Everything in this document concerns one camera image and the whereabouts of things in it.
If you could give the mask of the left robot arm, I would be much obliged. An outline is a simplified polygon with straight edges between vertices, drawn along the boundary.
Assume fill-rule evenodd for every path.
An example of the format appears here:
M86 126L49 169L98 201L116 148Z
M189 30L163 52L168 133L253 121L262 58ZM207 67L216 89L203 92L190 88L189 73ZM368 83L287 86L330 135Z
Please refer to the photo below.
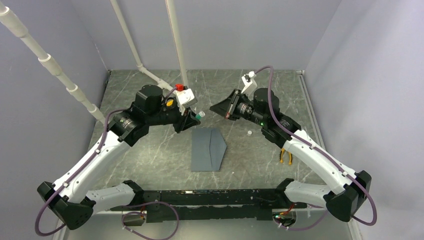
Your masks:
M200 124L191 106L197 102L194 92L176 84L169 94L152 84L144 85L130 107L111 111L103 132L93 147L62 177L42 182L37 192L64 227L75 230L98 212L119 206L131 210L144 203L144 190L132 180L94 190L96 180L109 165L149 133L150 127L171 125L176 133Z

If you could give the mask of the white pvc pipe frame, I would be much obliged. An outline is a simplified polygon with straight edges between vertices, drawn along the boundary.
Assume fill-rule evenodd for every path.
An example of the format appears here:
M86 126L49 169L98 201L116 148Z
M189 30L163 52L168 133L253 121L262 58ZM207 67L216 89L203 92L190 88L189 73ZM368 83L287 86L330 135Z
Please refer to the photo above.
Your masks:
M130 47L131 53L134 57L136 67L139 72L147 75L151 79L157 82L157 86L161 89L166 89L170 94L174 94L176 91L185 90L183 86L171 86L165 80L159 78L151 71L149 71L142 63L141 57L138 53L136 45L131 36L129 27L126 23L124 15L121 11L121 8L116 0L110 1L113 11L117 17L117 20L120 24L120 27L123 31L123 34L127 40L127 43ZM171 33L173 36L173 41L175 44L175 49L177 53L177 60L180 69L180 75L182 78L182 82L184 86L188 86L188 77L187 77L187 69L185 67L184 55L182 51L181 40L179 37L179 27L178 21L175 11L175 5L172 0L166 0L165 6L167 10L167 15L169 18L169 23L171 27ZM83 91L78 87L77 84L71 81L71 79L63 72L63 69L57 63L57 61L47 53L40 44L32 37L29 33L28 28L23 24L23 22L19 19L19 17L5 4L0 3L0 22L4 25L15 37L19 38L37 57L37 60L40 64L47 69L47 71L54 77L56 77L66 88L67 92L73 96L78 102L80 102L87 111L99 122L103 124L107 124L108 120L106 120L103 113L101 113L100 109L93 103L91 103Z

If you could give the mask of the grey envelope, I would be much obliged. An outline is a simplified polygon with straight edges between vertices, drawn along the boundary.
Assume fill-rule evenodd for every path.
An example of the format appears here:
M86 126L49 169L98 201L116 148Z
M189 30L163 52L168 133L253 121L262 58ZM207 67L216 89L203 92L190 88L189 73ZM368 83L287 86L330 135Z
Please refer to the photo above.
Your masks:
M218 128L201 127L191 135L191 171L217 172L227 149L227 144Z

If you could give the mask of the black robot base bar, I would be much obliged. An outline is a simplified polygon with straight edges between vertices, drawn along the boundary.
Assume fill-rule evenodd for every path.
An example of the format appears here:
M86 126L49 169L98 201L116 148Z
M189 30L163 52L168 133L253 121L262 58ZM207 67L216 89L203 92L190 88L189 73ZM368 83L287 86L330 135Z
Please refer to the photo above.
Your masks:
M143 190L112 211L144 210L148 223L180 220L256 219L270 221L280 212L295 213L305 203L292 203L274 188Z

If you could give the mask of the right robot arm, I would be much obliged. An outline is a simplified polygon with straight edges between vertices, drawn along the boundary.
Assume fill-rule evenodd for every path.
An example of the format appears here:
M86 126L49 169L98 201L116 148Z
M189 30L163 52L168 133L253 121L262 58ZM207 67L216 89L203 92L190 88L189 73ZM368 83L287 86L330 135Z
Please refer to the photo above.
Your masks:
M324 181L324 185L318 185L286 178L275 189L275 200L280 207L311 204L328 210L342 222L349 222L368 198L365 192L370 189L371 176L365 170L356 172L333 159L295 120L280 111L280 100L272 90L258 88L253 99L249 99L234 89L209 109L230 121L245 119L259 125L269 142L296 156Z

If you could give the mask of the green white glue stick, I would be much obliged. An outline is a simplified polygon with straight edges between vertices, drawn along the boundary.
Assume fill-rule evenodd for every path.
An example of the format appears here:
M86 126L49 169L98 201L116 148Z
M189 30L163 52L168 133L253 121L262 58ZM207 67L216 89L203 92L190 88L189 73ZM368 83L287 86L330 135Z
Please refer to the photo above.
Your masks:
M195 118L198 119L198 120L200 120L200 119L204 118L205 115L206 114L205 114L204 111L200 111L199 113L196 114Z

